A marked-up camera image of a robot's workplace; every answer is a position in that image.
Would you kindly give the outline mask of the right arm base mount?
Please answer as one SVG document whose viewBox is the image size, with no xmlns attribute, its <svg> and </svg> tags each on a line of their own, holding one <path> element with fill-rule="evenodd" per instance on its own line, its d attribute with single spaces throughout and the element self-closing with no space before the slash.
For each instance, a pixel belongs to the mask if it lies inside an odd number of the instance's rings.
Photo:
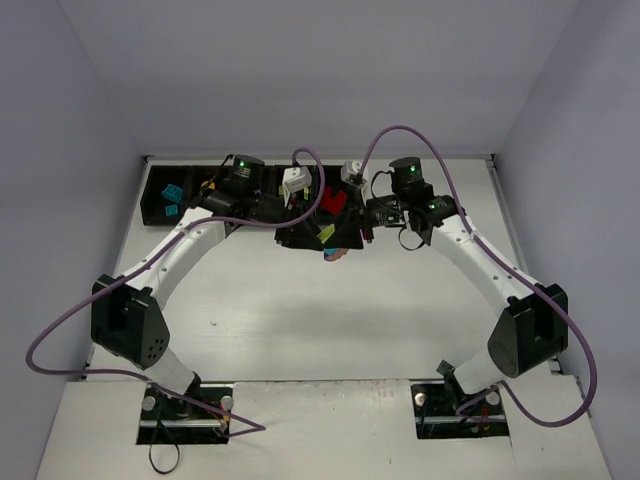
<svg viewBox="0 0 640 480">
<path fill-rule="evenodd" d="M 508 437 L 502 398 L 496 387 L 467 395 L 455 382 L 454 367 L 442 360 L 440 380 L 410 385 L 418 440 Z"/>
</svg>

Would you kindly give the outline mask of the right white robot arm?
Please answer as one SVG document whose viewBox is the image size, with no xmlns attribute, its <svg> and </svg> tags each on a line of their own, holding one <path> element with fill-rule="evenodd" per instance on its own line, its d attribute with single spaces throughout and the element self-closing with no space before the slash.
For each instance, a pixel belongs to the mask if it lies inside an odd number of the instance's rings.
<svg viewBox="0 0 640 480">
<path fill-rule="evenodd" d="M 556 285 L 543 286 L 509 265 L 474 228 L 452 195 L 437 195 L 417 157 L 391 162 L 391 192 L 371 197 L 365 225 L 404 225 L 446 257 L 483 295 L 497 322 L 479 352 L 466 362 L 441 365 L 455 392 L 471 396 L 517 378 L 568 346 L 568 298 Z"/>
</svg>

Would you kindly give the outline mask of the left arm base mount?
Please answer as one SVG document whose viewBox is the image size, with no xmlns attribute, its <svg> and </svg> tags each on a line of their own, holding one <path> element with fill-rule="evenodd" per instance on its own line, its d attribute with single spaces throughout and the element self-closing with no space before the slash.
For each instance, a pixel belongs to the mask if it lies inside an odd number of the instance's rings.
<svg viewBox="0 0 640 480">
<path fill-rule="evenodd" d="M 230 418 L 147 386 L 137 429 L 137 445 L 226 445 Z"/>
</svg>

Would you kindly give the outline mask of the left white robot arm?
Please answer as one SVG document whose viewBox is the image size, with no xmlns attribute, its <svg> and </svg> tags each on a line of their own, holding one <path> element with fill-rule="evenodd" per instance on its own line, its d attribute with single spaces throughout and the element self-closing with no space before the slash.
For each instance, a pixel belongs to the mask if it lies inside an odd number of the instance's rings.
<svg viewBox="0 0 640 480">
<path fill-rule="evenodd" d="M 228 173 L 205 182 L 174 229 L 137 265 L 117 278 L 101 276 L 93 286 L 91 339 L 134 365 L 148 382 L 171 395 L 196 397 L 200 377 L 170 348 L 163 316 L 167 301 L 192 268 L 238 226 L 292 227 L 312 215 L 295 216 L 297 196 L 309 194 L 312 174 L 298 163 L 285 169 L 280 197 L 261 189 L 265 164 L 236 155 Z"/>
</svg>

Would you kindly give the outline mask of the yellow green lego brick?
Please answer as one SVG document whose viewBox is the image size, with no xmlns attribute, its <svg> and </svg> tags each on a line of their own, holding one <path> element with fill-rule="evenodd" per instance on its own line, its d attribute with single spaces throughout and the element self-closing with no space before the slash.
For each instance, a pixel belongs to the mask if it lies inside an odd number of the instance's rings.
<svg viewBox="0 0 640 480">
<path fill-rule="evenodd" d="M 330 224 L 323 228 L 318 234 L 318 240 L 325 245 L 326 242 L 335 234 L 336 228 L 334 224 Z"/>
</svg>

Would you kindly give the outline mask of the red long lego brick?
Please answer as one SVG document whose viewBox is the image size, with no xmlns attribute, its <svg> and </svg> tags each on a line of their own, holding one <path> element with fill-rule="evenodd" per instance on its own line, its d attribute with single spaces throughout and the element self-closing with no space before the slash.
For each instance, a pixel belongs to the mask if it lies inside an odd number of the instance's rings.
<svg viewBox="0 0 640 480">
<path fill-rule="evenodd" d="M 348 195 L 343 189 L 334 189 L 332 186 L 324 188 L 320 208 L 323 212 L 332 216 L 340 215 L 348 201 Z"/>
</svg>

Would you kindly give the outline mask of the small teal lego brick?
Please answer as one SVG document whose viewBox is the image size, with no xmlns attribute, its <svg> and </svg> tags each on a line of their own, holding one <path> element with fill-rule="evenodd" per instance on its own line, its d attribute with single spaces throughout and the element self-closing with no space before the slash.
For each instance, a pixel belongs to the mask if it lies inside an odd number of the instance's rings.
<svg viewBox="0 0 640 480">
<path fill-rule="evenodd" d="M 169 205 L 165 207 L 165 215 L 166 216 L 175 216 L 179 213 L 179 209 L 177 205 Z"/>
</svg>

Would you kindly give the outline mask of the purple oval lego piece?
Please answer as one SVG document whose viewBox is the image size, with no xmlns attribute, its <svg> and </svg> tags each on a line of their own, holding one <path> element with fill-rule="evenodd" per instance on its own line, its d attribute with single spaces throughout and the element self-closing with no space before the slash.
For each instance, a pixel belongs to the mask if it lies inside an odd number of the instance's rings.
<svg viewBox="0 0 640 480">
<path fill-rule="evenodd" d="M 327 262 L 334 262 L 344 257 L 348 252 L 349 252 L 348 249 L 340 249 L 336 254 L 332 256 L 325 256 L 323 253 L 323 258 Z"/>
</svg>

